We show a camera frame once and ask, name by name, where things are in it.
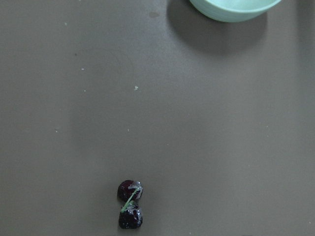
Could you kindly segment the dark cherries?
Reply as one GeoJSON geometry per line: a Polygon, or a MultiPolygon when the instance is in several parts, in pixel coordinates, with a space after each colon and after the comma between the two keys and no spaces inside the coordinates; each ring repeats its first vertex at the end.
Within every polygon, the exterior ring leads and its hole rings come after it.
{"type": "Polygon", "coordinates": [[[125,180],[117,190],[117,197],[124,203],[120,210],[119,226],[121,229],[133,230],[142,226],[143,215],[138,201],[143,194],[143,186],[139,181],[125,180]]]}

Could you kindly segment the mint green bowl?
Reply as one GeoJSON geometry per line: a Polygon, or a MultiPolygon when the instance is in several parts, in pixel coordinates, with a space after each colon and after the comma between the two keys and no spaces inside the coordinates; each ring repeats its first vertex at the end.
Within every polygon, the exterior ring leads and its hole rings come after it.
{"type": "Polygon", "coordinates": [[[280,2],[281,0],[190,0],[203,15],[226,23],[253,19],[280,2]]]}

